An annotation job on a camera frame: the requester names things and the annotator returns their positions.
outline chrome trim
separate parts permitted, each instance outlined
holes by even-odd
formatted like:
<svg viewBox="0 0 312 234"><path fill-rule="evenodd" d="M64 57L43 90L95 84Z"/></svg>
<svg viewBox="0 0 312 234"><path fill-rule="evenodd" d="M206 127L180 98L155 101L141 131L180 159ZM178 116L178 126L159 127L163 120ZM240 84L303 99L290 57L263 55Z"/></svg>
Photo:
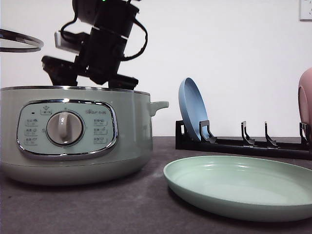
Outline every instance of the chrome trim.
<svg viewBox="0 0 312 234"><path fill-rule="evenodd" d="M11 40L11 41L17 41L21 43L25 43L31 46L34 46L34 48L10 48L10 47L0 47L0 52L14 52L14 53L27 53L27 52L36 52L41 50L43 47L43 41L24 35L21 33L16 33L4 29L0 29L0 39L5 40Z"/></svg>
<svg viewBox="0 0 312 234"><path fill-rule="evenodd" d="M150 96L149 93L128 90L128 89L109 89L101 87L83 87L83 86L15 86L15 87L6 87L1 88L1 91L7 90L23 90L23 89L62 89L62 90L95 90L95 91L111 91L111 92L122 92L122 93L132 93L132 94L143 94Z"/></svg>
<svg viewBox="0 0 312 234"><path fill-rule="evenodd" d="M18 130L19 130L19 124L20 124L20 117L23 109L26 106L29 106L31 104L45 104L45 103L64 103L66 101L67 103L79 103L79 104L93 104L93 105L101 105L105 106L106 108L109 109L111 116L112 116L112 122L113 122L113 139L111 142L104 148L100 150L96 150L93 152L86 152L86 153L78 153L78 154L39 154L35 153L32 151L28 151L24 149L19 141L18 138ZM90 159L90 158L95 158L95 157L100 157L103 156L107 153L109 153L115 144L117 143L118 140L118 125L117 125L117 118L114 109L112 108L111 105L109 105L106 102L100 102L100 101L90 101L90 100L77 100L77 99L54 99L54 100L39 100L39 101L30 101L26 105L23 106L23 108L20 111L19 114L19 122L17 126L17 131L16 131L16 141L18 144L19 149L25 153L25 155L29 158L32 159L37 159L37 160L50 160L50 161L70 161L70 160L81 160L81 159Z"/></svg>

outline green plate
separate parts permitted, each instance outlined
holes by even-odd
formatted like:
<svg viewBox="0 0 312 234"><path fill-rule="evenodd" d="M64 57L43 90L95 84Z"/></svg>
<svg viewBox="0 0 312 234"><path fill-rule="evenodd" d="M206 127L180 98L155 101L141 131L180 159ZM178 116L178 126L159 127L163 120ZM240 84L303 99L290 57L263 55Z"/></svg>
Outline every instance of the green plate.
<svg viewBox="0 0 312 234"><path fill-rule="evenodd" d="M180 159L164 168L182 199L218 215L284 222L312 216L312 170L237 156Z"/></svg>

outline table surface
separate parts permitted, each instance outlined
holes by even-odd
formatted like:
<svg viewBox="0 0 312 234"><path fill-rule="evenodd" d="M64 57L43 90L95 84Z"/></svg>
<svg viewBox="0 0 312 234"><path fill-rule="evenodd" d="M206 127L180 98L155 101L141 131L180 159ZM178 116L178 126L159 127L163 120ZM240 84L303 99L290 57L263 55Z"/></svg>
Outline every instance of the table surface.
<svg viewBox="0 0 312 234"><path fill-rule="evenodd" d="M110 182L45 187L15 182L0 172L1 233L312 233L312 218L287 223L248 222L190 205L169 189L164 166L179 158L220 154L176 150L174 137L154 137L153 141L153 157L143 169ZM312 161L276 160L312 169Z"/></svg>

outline control knob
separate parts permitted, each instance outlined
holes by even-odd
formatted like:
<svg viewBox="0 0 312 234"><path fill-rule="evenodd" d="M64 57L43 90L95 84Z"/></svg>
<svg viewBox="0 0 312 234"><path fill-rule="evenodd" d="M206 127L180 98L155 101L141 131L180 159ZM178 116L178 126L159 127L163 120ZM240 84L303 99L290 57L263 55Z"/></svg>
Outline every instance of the control knob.
<svg viewBox="0 0 312 234"><path fill-rule="evenodd" d="M80 118L71 112L60 112L47 124L49 138L58 145L70 145L79 140L83 130Z"/></svg>

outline black dish rack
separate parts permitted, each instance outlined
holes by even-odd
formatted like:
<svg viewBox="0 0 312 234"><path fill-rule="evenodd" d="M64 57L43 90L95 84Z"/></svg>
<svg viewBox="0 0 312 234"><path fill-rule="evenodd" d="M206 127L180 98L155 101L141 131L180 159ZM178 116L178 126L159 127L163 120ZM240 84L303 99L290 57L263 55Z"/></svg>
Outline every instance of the black dish rack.
<svg viewBox="0 0 312 234"><path fill-rule="evenodd" d="M203 129L207 127L209 138L203 135ZM268 125L265 122L266 141L252 139L246 130L246 121L241 123L242 139L226 139L215 137L210 132L209 120L199 123L201 141L194 141L188 134L184 122L175 122L175 148L178 150L195 150L207 152L219 152L250 156L283 157L312 160L311 128L305 123L299 124L300 143L276 142L268 135Z"/></svg>

